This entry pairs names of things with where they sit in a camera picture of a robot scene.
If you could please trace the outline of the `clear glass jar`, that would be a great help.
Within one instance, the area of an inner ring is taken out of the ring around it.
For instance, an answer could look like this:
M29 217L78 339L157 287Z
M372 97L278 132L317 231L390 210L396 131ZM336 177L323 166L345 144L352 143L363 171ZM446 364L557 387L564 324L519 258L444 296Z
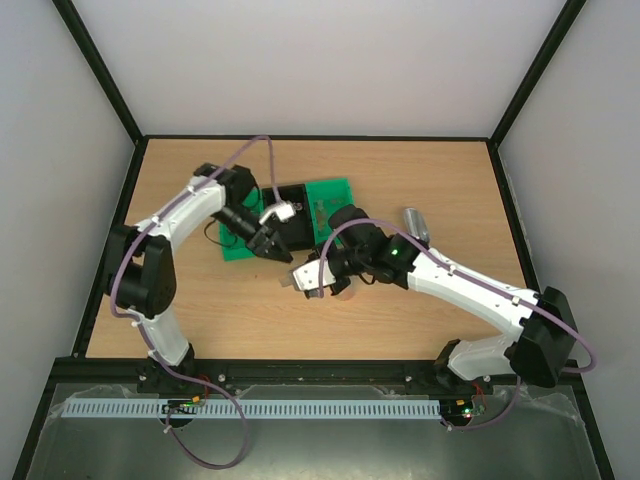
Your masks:
M348 301L354 297L356 293L355 286L353 284L344 288L339 294L336 295L336 299L339 301Z

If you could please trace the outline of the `metal scoop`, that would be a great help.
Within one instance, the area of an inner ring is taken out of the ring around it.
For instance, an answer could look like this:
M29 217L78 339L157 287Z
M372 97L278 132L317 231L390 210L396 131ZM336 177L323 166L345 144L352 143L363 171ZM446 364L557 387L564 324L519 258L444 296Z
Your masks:
M417 209L405 208L403 218L410 235L425 243L430 242L430 233L425 218Z

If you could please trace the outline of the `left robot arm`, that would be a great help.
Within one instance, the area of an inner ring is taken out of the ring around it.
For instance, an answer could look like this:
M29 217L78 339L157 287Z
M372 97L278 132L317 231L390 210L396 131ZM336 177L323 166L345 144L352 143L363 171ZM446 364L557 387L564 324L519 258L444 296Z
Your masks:
M178 366L189 355L191 344L173 309L177 292L174 254L206 218L225 226L254 256L292 261L278 226L295 216L295 207L278 198L263 212L254 213L244 201L256 188L254 176L245 167L222 170L205 163L158 212L133 226L111 229L102 288L110 297L112 314L129 316L144 334L154 360Z

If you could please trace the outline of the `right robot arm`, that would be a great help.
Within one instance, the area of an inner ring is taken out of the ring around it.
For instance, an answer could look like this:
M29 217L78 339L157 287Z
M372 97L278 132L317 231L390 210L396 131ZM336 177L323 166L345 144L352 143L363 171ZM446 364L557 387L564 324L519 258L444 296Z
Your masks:
M294 274L305 296L336 296L352 278L396 285L450 303L485 321L497 335L449 341L433 362L436 382L455 392L494 375L517 375L539 387L557 385L578 340L566 296L518 288L469 269L429 243L353 205L336 211L331 234Z

